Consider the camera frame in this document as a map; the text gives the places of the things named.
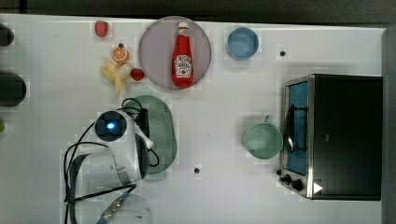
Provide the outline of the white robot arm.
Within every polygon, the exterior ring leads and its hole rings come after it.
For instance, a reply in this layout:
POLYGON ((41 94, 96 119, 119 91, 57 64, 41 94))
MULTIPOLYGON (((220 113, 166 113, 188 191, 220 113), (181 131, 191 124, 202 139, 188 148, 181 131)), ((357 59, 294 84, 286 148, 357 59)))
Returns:
POLYGON ((98 219, 98 224, 106 224, 148 173, 153 142, 132 116, 110 110, 102 113, 89 130, 94 135, 91 144, 99 150, 77 155, 78 147, 88 143, 79 138, 64 155, 64 224, 78 224, 78 203, 120 190, 121 196, 98 219))

